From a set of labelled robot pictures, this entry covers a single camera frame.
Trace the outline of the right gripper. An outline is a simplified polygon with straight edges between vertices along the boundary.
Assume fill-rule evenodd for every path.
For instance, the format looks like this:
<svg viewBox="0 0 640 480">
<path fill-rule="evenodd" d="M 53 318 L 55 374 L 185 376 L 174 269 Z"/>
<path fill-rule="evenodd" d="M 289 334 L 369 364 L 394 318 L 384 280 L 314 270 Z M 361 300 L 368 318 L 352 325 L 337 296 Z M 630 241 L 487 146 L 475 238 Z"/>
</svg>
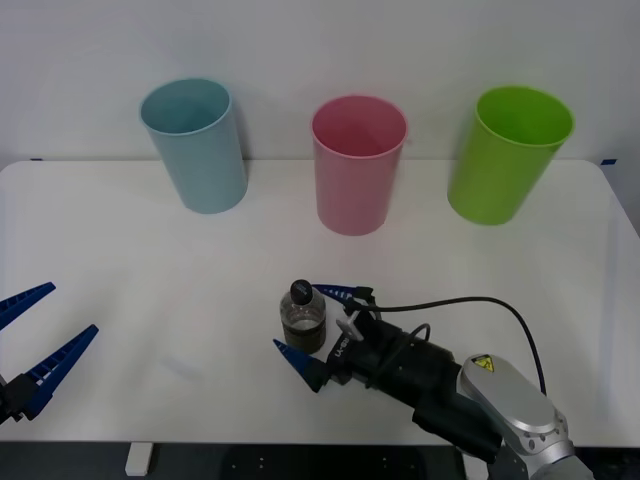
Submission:
<svg viewBox="0 0 640 480">
<path fill-rule="evenodd" d="M 372 310 L 373 289 L 365 286 L 313 284 L 324 296 L 347 308 L 341 336 L 325 362 L 277 339 L 274 345 L 302 378 L 318 393 L 329 381 L 344 385 L 352 379 L 386 394 L 416 392 L 416 332 L 406 332 L 382 320 Z"/>
</svg>

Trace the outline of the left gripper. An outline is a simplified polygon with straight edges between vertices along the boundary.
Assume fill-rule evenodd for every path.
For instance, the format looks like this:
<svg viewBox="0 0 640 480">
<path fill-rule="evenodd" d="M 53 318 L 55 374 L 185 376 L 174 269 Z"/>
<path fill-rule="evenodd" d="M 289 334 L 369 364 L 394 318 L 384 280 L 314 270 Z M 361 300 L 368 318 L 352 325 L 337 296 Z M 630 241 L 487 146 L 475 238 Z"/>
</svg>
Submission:
<svg viewBox="0 0 640 480">
<path fill-rule="evenodd" d="M 3 330 L 25 311 L 56 289 L 52 282 L 33 287 L 0 301 L 0 329 Z M 36 418 L 81 355 L 98 334 L 90 325 L 36 366 L 7 382 L 0 377 L 0 424 L 9 418 Z"/>
</svg>

